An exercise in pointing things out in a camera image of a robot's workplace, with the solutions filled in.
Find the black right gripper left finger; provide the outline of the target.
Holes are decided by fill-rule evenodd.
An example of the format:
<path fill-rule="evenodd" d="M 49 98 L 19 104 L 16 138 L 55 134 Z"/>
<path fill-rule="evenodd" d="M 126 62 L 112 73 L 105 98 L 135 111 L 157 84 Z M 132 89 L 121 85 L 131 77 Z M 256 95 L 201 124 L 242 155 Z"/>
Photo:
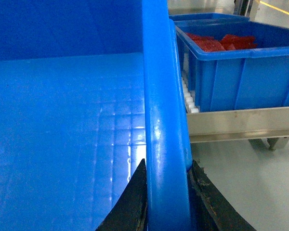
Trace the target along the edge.
<path fill-rule="evenodd" d="M 115 206 L 98 226 L 98 231 L 147 230 L 147 177 L 142 159 Z"/>

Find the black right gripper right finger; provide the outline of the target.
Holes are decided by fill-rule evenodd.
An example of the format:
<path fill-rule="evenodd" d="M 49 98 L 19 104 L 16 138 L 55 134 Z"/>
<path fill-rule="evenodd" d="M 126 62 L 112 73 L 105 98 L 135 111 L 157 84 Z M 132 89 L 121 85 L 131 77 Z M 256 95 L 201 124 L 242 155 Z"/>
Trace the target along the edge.
<path fill-rule="evenodd" d="M 254 231 L 211 182 L 197 161 L 187 173 L 191 230 Z"/>

